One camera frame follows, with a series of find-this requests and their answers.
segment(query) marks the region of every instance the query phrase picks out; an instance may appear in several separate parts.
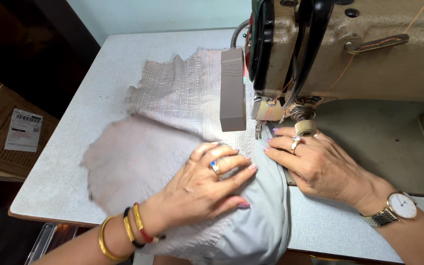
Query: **woman's left hand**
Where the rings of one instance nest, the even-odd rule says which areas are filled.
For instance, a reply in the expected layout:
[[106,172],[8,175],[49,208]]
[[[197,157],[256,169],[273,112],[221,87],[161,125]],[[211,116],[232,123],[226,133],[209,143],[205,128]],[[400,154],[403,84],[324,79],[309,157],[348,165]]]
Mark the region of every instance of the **woman's left hand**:
[[[211,169],[212,161],[217,161],[222,174],[236,167],[248,167],[220,180]],[[229,146],[202,144],[161,192],[140,205],[142,220],[149,224],[147,233],[157,235],[171,227],[215,218],[234,208],[250,207],[245,198],[229,195],[255,174],[256,167]]]

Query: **white table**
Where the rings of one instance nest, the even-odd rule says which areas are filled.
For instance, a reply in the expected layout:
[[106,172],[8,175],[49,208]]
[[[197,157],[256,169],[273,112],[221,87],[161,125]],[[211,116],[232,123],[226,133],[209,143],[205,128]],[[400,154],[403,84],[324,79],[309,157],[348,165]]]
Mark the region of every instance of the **white table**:
[[[199,49],[229,47],[233,30],[109,36],[32,172],[10,214],[77,225],[100,224],[106,214],[88,200],[82,155],[111,122],[127,116],[129,86],[141,79],[146,60],[187,59]],[[244,39],[239,38],[239,46]],[[351,208],[304,196],[290,187],[294,250],[401,262],[388,243]],[[417,198],[424,210],[424,198]]]

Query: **watch face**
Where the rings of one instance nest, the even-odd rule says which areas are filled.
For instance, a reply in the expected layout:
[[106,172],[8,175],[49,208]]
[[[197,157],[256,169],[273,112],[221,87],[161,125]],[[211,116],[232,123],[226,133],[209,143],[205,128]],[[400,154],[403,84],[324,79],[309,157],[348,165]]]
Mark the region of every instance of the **watch face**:
[[416,205],[409,197],[400,193],[394,193],[389,196],[387,202],[392,212],[396,215],[406,219],[415,218]]

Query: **gold ring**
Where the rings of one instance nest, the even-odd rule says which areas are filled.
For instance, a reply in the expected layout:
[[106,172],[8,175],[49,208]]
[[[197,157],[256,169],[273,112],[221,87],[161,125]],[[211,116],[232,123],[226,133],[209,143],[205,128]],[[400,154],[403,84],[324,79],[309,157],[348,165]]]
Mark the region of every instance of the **gold ring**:
[[316,138],[316,137],[317,137],[319,134],[321,134],[321,133],[322,133],[322,131],[318,131],[316,134],[314,134],[314,135],[313,135],[313,137],[315,137],[315,138]]
[[217,174],[217,176],[219,176],[219,178],[221,178],[222,172],[220,172],[220,168],[219,168],[219,166],[217,166],[217,161],[212,161],[211,167],[214,170],[215,174]]
[[295,148],[300,143],[300,137],[294,136],[294,137],[292,137],[292,140],[293,140],[293,142],[292,142],[292,146],[291,146],[291,154],[294,154]]

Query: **fingernail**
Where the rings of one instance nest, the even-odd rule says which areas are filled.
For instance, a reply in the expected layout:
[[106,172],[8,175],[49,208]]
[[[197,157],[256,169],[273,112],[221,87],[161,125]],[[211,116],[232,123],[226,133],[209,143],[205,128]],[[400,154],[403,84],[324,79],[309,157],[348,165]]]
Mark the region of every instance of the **fingernail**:
[[250,203],[249,203],[249,202],[240,203],[240,204],[238,205],[238,207],[239,207],[240,209],[247,209],[247,208],[250,208]]

